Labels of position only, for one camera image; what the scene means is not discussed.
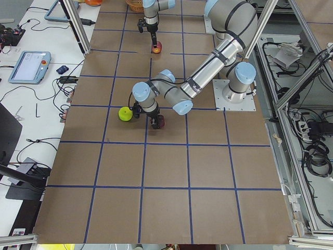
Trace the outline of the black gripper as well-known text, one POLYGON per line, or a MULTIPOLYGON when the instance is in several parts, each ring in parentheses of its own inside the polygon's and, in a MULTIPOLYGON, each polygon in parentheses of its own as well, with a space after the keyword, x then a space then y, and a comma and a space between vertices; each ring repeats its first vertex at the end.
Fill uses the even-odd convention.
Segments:
POLYGON ((138 119, 140 114, 145 113, 150 118, 150 125, 153 129, 160 129, 158 115, 159 115, 159 106, 157 102, 149 108, 142 108, 139 102, 135 102, 132 107, 133 117, 138 119))
POLYGON ((157 36, 156 32, 158 31, 158 21, 152 24, 146 22, 146 20, 139 19, 137 23, 137 27, 140 33, 143 33, 144 28, 147 28, 147 31, 151 34, 151 40, 153 47, 157 47, 157 36))

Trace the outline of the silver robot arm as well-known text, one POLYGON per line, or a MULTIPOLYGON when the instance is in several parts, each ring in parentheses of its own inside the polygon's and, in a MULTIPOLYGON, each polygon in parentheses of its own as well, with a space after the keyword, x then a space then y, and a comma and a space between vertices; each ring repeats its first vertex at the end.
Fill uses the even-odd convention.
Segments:
POLYGON ((247 1, 207 1, 204 14, 221 41, 208 58, 184 82, 177 83, 173 73, 164 69, 154 78, 138 82, 132 88, 135 103, 131 107, 134 118, 146 114, 154 129, 164 126, 156 97, 162 95, 179 115, 193 107, 192 100, 224 68, 236 61, 254 38, 257 29, 257 10, 247 1))
POLYGON ((151 35, 152 40, 152 52, 156 52, 157 49, 161 51, 161 43, 157 40, 156 32, 158 31, 159 24, 159 11, 171 9, 175 6, 175 0, 146 0, 143 1, 144 17, 139 19, 137 26, 140 33, 143 33, 144 28, 151 35))

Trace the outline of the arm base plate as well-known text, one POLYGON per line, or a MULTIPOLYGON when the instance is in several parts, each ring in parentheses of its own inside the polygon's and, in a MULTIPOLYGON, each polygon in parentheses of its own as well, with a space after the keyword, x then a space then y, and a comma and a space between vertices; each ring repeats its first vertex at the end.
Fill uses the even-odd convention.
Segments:
POLYGON ((244 93, 233 92, 229 80, 213 80, 213 93, 217 111, 256 111, 250 85, 244 93))
POLYGON ((204 26, 205 26, 206 34, 214 34, 215 33, 214 29, 212 28, 210 18, 208 18, 208 17, 204 18, 204 26))

